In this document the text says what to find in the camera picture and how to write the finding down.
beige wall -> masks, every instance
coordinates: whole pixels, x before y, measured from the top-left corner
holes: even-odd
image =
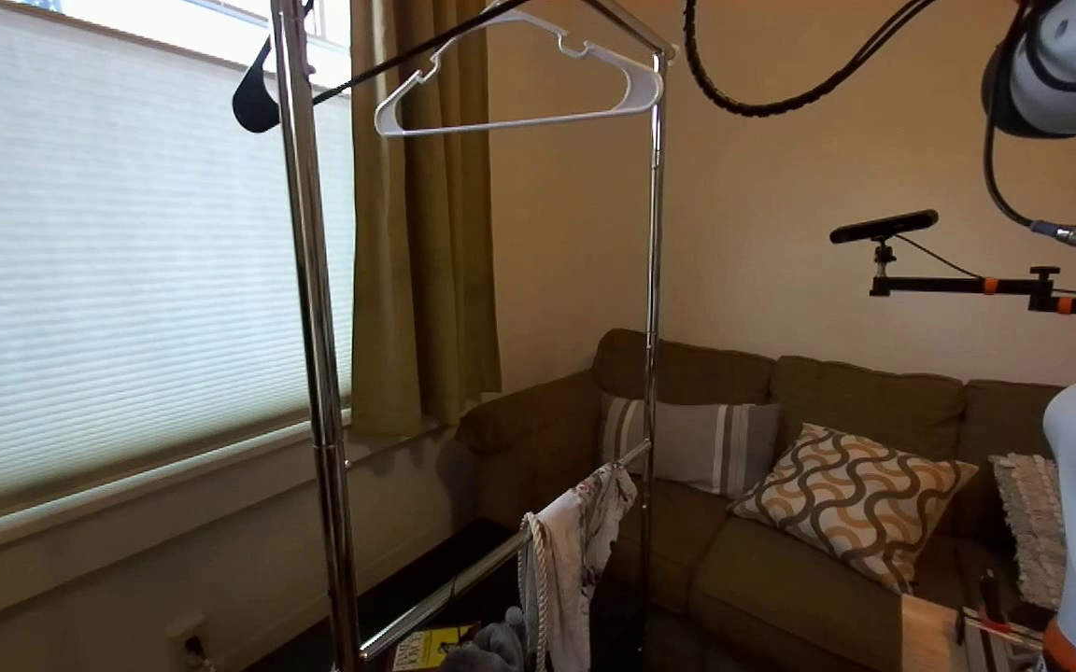
[[[679,0],[629,0],[679,43]],[[740,97],[783,97],[828,76],[895,4],[702,0],[702,51]],[[568,0],[535,17],[619,45]],[[828,248],[828,229],[938,208],[920,244],[995,275],[1060,264],[1076,249],[1036,239],[984,187],[977,76],[1009,4],[949,0],[915,20],[828,101],[783,120],[737,120],[671,68],[665,336],[765,356],[823,356],[953,377],[1076,382],[1076,319],[1024,298],[869,298],[875,248]],[[613,83],[563,65],[522,29],[494,34],[494,111],[608,105]],[[1038,216],[1076,222],[1076,142],[1000,137],[1000,182]],[[494,135],[497,284],[508,390],[575,371],[608,326],[644,326],[645,130],[644,120]],[[945,274],[895,248],[893,274]]]

striped pillow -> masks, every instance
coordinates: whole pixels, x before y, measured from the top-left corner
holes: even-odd
[[[625,455],[645,441],[644,400],[608,396],[601,455]],[[657,402],[655,475],[702,493],[740,497],[774,458],[774,402]]]
[[[788,455],[732,512],[889,590],[910,590],[925,538],[975,472],[803,421]]]

wall outlet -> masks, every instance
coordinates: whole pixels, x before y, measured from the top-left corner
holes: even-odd
[[[163,644],[168,644],[168,669],[177,672],[208,669],[207,614],[183,614],[168,621]]]

clothing rack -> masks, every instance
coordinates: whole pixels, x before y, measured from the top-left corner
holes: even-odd
[[[644,43],[655,51],[655,71],[665,76],[671,45],[661,43],[645,24],[625,13],[616,0],[588,0],[629,38]],[[324,222],[322,222],[322,178],[319,178],[319,130],[315,130],[315,97],[309,97],[309,65],[305,65],[305,29],[299,0],[269,0],[273,43],[276,43],[276,94],[280,94],[280,135],[283,135],[283,170],[286,170],[286,205],[294,229],[294,279],[304,312],[304,349],[309,371],[309,425],[315,425],[315,472],[319,472],[319,506],[322,506],[322,542],[324,542],[324,577],[329,577],[329,635],[336,650],[336,669],[356,672],[363,661],[375,661],[396,648],[410,628],[431,621],[449,604],[464,585],[484,579],[508,555],[514,555],[530,534],[514,534],[478,564],[459,573],[449,585],[422,599],[413,610],[396,615],[385,631],[363,644],[360,610],[356,610],[356,564],[350,564],[350,506],[349,506],[349,443],[340,415],[340,371],[331,345],[329,315],[329,262],[324,262]],[[655,441],[657,441],[657,326],[661,326],[661,208],[665,208],[665,97],[649,110],[649,256],[645,256],[645,443],[625,455],[645,458],[640,485],[644,516],[644,603],[645,603],[645,564],[649,564],[649,475],[655,475]]]

cloth hanging on rack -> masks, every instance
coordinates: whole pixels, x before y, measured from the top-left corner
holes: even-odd
[[[549,672],[590,669],[590,599],[636,497],[630,475],[604,462],[522,518],[535,542],[520,552],[520,599],[539,672],[545,672],[545,661]]]

